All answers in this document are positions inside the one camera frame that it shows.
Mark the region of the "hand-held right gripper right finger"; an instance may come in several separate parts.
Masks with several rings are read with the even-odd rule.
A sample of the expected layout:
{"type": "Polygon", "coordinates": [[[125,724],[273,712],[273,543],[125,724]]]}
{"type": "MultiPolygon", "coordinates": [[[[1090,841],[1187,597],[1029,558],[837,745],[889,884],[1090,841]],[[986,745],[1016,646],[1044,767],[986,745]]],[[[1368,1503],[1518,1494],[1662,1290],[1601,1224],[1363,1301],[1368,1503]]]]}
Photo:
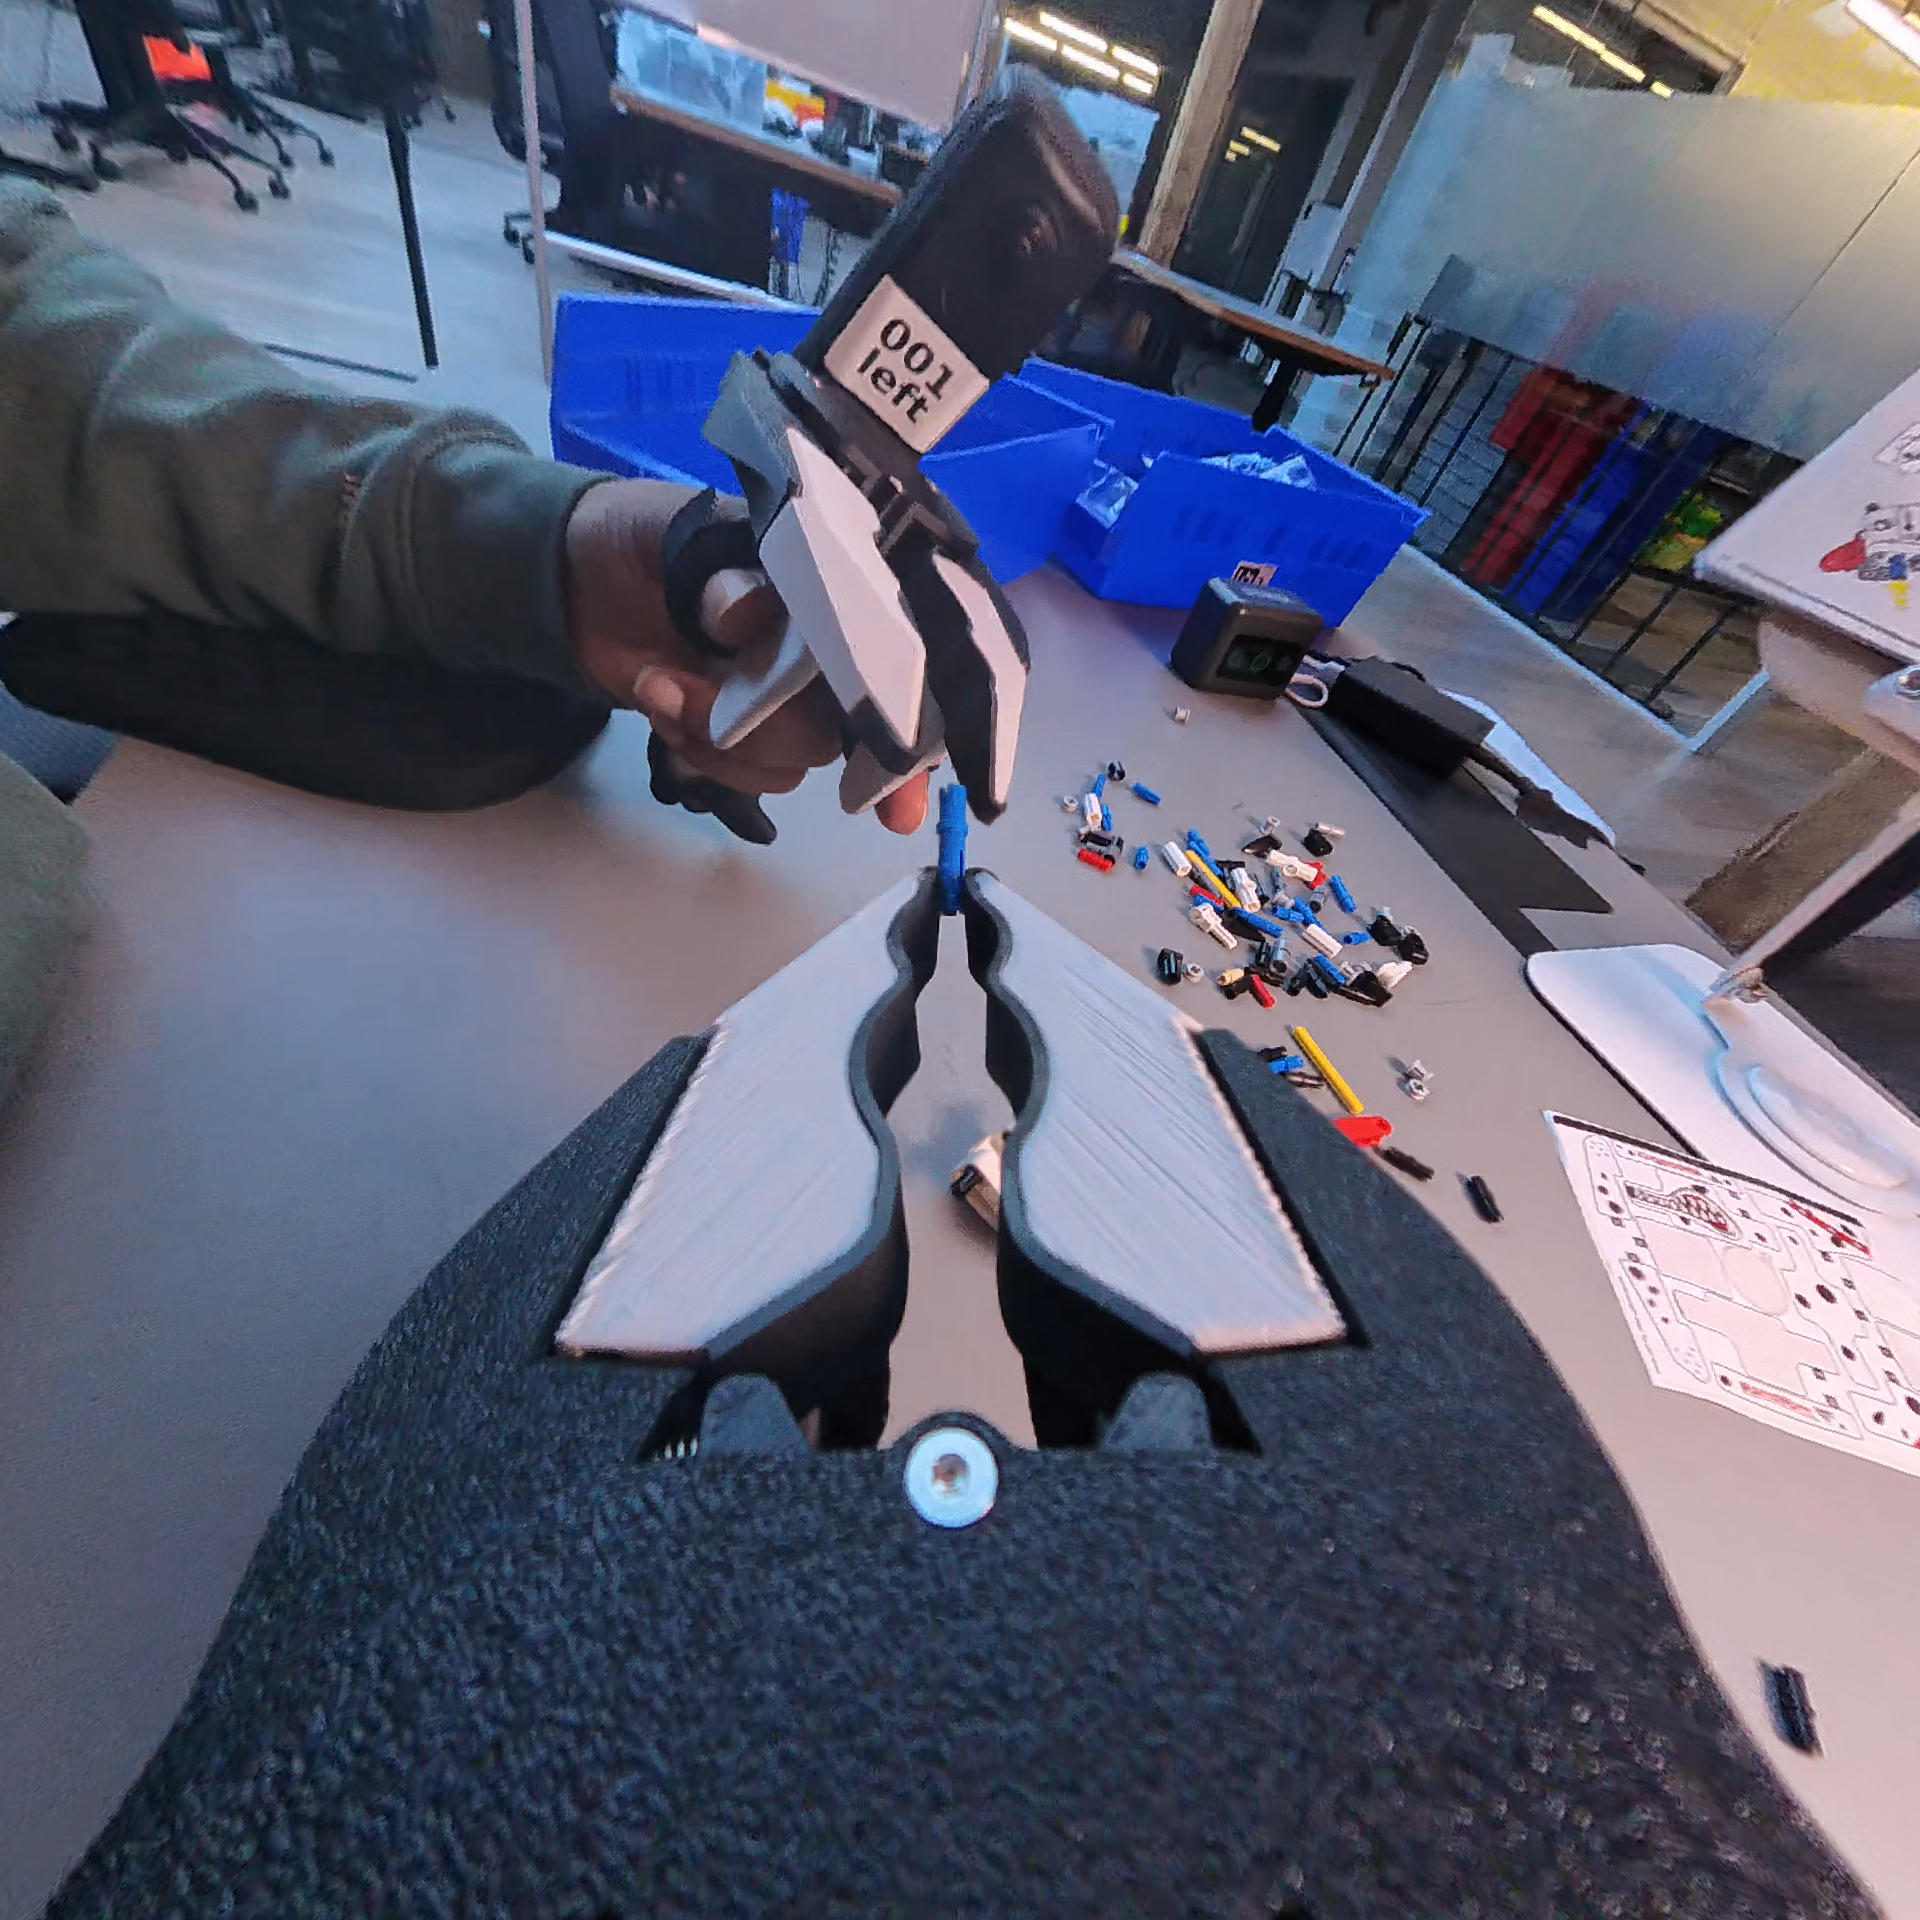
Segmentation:
{"type": "Polygon", "coordinates": [[[964,922],[1016,1112],[997,1278],[1029,1368],[1126,1386],[1342,1343],[1197,1021],[987,870],[964,879],[964,922]]]}

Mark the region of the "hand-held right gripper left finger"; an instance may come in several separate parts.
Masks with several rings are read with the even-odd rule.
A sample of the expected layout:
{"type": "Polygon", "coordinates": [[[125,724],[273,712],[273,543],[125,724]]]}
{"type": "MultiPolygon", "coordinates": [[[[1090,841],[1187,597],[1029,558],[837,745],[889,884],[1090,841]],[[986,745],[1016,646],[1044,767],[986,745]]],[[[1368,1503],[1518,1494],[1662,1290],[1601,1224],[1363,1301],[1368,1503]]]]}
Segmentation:
{"type": "Polygon", "coordinates": [[[710,1026],[561,1318],[561,1351],[843,1386],[906,1314],[889,1109],[921,1063],[936,870],[899,879],[710,1026]]]}

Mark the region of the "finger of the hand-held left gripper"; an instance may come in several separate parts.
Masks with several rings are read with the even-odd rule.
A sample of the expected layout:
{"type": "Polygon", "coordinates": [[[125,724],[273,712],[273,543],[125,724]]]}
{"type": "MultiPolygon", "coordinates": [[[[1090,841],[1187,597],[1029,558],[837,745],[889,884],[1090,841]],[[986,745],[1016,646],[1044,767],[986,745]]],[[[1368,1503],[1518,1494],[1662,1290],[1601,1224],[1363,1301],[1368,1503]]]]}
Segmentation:
{"type": "Polygon", "coordinates": [[[931,548],[904,573],[926,653],[926,693],[945,753],[976,820],[995,824],[1018,767],[1029,646],[1020,615],[979,560],[931,548]]]}
{"type": "Polygon", "coordinates": [[[938,760],[921,745],[926,648],[878,548],[878,513],[824,449],[788,454],[795,479],[758,533],[758,568],[784,636],[753,672],[753,727],[825,682],[853,727],[843,786],[904,786],[938,760]]]}

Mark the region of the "pile of small toy bricks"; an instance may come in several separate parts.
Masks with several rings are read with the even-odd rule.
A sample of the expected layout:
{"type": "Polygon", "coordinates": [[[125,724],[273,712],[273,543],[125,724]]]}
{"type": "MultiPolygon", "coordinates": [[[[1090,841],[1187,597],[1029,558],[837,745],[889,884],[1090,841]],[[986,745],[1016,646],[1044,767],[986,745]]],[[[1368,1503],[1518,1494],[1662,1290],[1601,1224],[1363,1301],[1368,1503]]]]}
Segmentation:
{"type": "Polygon", "coordinates": [[[1418,927],[1387,912],[1361,912],[1349,881],[1329,865],[1340,838],[1331,822],[1316,822],[1290,847],[1270,818],[1238,849],[1216,853],[1195,830],[1182,838],[1126,838],[1113,794],[1161,805],[1156,788],[1112,759],[1081,790],[1061,797],[1061,812],[1075,818],[1076,858],[1098,873],[1120,863],[1136,873],[1163,869],[1184,889],[1188,926],[1229,960],[1209,970],[1161,949],[1153,962],[1161,985],[1211,985],[1221,999],[1266,1012],[1298,997],[1384,1009],[1432,962],[1418,927]]]}

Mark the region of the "instruction booklet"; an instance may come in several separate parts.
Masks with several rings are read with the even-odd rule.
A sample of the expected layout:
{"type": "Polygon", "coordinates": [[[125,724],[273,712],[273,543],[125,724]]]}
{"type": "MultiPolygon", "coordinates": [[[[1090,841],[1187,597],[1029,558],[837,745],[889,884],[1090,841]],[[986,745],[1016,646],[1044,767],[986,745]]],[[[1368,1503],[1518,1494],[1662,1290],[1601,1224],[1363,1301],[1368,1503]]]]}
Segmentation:
{"type": "Polygon", "coordinates": [[[1917,657],[1917,375],[1770,497],[1784,604],[1908,665],[1917,657]]]}

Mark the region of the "grey desk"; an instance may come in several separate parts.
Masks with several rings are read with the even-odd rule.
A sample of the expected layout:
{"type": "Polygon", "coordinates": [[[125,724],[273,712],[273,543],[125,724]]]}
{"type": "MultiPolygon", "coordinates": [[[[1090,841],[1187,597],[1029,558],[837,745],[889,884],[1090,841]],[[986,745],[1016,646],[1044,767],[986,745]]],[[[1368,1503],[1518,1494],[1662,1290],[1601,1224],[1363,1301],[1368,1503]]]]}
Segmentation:
{"type": "MultiPolygon", "coordinates": [[[[1521,958],[1301,716],[1197,700],[1170,615],[1020,586],[1035,681],[1018,801],[976,857],[1141,968],[1168,874],[1092,877],[1057,794],[1112,756],[1163,832],[1346,826],[1352,889],[1432,964],[1302,1020],[1410,1183],[1587,1397],[1715,1670],[1784,1780],[1915,1914],[1915,1476],[1649,1382],[1541,1111],[1652,1135],[1521,958]],[[1461,1175],[1494,1188],[1477,1217],[1461,1175]],[[1778,1740],[1761,1664],[1813,1694],[1778,1740]]],[[[417,816],[128,742],[78,801],[86,930],[4,1112],[4,1914],[37,1914],[179,1713],[283,1482],[426,1270],[666,1039],[931,858],[829,780],[749,849],[646,797],[617,717],[533,797],[417,816]]]]}

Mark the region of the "person's left hand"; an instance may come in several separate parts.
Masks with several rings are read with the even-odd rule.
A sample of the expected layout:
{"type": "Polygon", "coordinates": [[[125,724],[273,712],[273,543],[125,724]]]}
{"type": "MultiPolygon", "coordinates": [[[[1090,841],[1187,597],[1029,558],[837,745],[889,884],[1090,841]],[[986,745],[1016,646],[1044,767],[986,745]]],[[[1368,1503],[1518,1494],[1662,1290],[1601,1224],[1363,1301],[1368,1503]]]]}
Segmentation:
{"type": "Polygon", "coordinates": [[[650,721],[672,775],[782,794],[840,760],[837,708],[810,685],[734,746],[713,746],[720,662],[678,633],[662,590],[666,527],[691,501],[691,488],[644,478],[605,479],[577,501],[561,565],[568,637],[584,679],[650,721]]]}

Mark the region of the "black device with green screen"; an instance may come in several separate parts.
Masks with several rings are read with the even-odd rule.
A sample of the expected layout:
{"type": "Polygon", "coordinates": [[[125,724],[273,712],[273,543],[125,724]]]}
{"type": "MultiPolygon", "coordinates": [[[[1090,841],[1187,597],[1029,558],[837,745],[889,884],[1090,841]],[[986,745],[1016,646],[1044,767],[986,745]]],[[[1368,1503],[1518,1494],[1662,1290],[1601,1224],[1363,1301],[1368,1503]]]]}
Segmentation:
{"type": "Polygon", "coordinates": [[[1325,618],[1293,592],[1209,578],[1172,641],[1168,669],[1193,689],[1276,701],[1323,628],[1325,618]]]}

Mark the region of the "white document stand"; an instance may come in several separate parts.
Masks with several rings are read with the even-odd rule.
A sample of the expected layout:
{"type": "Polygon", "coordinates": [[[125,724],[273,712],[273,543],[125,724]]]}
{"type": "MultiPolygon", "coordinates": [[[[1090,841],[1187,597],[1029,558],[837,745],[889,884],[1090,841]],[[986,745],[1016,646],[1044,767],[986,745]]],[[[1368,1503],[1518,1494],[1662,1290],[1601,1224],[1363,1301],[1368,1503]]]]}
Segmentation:
{"type": "Polygon", "coordinates": [[[1774,991],[1915,894],[1915,662],[1788,612],[1763,616],[1761,652],[1877,764],[1716,874],[1733,890],[1720,922],[1750,932],[1725,962],[1673,944],[1546,950],[1528,982],[1697,1159],[1915,1217],[1915,1118],[1774,991]]]}

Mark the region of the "printed instruction sheet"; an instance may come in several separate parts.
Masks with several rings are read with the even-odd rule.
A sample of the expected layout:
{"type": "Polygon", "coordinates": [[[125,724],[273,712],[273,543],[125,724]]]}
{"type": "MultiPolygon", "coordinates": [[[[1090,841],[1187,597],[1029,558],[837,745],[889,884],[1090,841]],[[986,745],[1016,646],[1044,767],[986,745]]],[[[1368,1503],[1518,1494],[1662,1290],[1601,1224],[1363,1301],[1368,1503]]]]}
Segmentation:
{"type": "Polygon", "coordinates": [[[1542,1119],[1654,1384],[1917,1474],[1913,1224],[1542,1119]]]}

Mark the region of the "stack of coloured crates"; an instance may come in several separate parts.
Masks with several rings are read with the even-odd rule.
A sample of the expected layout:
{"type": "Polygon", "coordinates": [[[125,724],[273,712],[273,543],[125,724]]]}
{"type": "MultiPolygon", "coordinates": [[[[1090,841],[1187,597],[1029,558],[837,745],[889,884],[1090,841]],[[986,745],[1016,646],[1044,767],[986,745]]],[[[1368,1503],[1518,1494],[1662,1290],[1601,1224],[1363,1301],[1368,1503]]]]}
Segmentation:
{"type": "Polygon", "coordinates": [[[1633,393],[1529,369],[1491,431],[1502,461],[1446,565],[1529,623],[1574,626],[1733,440],[1633,393]]]}

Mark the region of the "black office chair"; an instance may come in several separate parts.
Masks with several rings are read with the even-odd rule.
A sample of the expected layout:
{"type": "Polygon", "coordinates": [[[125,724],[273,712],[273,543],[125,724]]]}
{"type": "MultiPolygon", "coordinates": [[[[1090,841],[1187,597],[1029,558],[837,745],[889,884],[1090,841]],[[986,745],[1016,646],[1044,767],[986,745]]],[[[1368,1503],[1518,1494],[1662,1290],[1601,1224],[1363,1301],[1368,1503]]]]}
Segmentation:
{"type": "Polygon", "coordinates": [[[98,180],[122,175],[113,150],[142,145],[176,164],[205,164],[228,183],[233,204],[254,212],[259,197],[233,172],[236,160],[256,167],[277,200],[292,197],[288,173],[298,160],[285,137],[308,138],[321,164],[337,167],[321,132],[236,78],[230,50],[249,42],[244,32],[187,18],[171,1],[76,1],[74,10],[104,101],[43,101],[37,112],[56,145],[85,156],[98,180]]]}

